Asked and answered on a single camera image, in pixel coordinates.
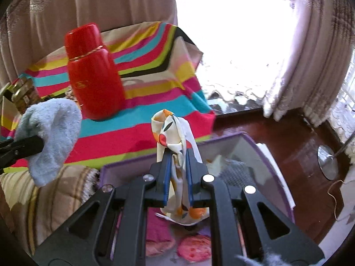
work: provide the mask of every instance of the triangular cutout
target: triangular cutout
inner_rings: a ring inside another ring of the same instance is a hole
[[[271,240],[290,233],[290,229],[264,203],[257,205]]]
[[[99,206],[100,204],[98,202],[93,203],[90,208],[87,209],[84,214],[69,227],[69,233],[81,239],[87,239]]]

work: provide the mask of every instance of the metal disc base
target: metal disc base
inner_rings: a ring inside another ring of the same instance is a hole
[[[338,176],[338,162],[334,152],[327,145],[321,145],[317,151],[318,164],[324,176],[328,180],[334,180]]]

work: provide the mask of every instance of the colorful striped fabric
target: colorful striped fabric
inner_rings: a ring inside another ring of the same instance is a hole
[[[187,119],[196,140],[209,137],[214,114],[195,76],[202,53],[183,31],[171,24],[152,22],[111,30],[102,36],[121,75],[126,106],[105,121],[87,119],[83,113],[79,140],[66,163],[100,168],[153,153],[156,141],[150,121],[162,109]],[[69,85],[67,62],[62,47],[21,76],[33,79],[40,96],[59,95]],[[2,129],[1,133],[14,135],[13,129]],[[13,167],[26,165],[19,160]]]

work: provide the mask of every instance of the white fluffy material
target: white fluffy material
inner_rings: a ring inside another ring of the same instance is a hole
[[[257,261],[254,261],[252,259],[243,257],[243,256],[238,256],[240,260],[243,260],[246,265],[248,266],[291,266],[290,264],[284,262],[281,260],[281,256],[277,254],[267,254],[266,256],[266,261],[264,264],[261,264]],[[310,265],[310,266],[321,266],[325,263],[325,259],[322,259],[315,265]]]
[[[54,180],[80,133],[81,111],[75,102],[56,98],[29,107],[18,124],[15,141],[39,136],[41,153],[28,157],[34,183],[42,187]]]

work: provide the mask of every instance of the white cable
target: white cable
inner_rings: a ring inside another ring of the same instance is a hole
[[[329,193],[329,191],[330,191],[331,188],[332,188],[335,184],[337,184],[338,182],[342,182],[344,185],[346,185],[346,184],[348,184],[348,183],[350,183],[350,182],[354,182],[354,181],[355,181],[355,180],[350,180],[350,181],[348,181],[348,182],[345,183],[343,180],[337,180],[337,181],[335,181],[332,185],[330,185],[330,187],[328,188],[328,191],[327,191],[328,195],[330,195],[331,197],[333,197],[333,199],[334,199],[334,201],[335,201],[334,217],[335,217],[335,220],[338,221],[338,222],[340,222],[340,221],[342,221],[342,220],[348,218],[348,217],[350,216],[350,214],[351,214],[352,211],[351,211],[349,214],[347,214],[346,216],[344,216],[343,218],[339,219],[339,218],[337,217],[337,214],[336,214],[337,204],[338,204],[338,203],[337,203],[337,200],[335,199],[335,197],[334,197],[332,194]]]

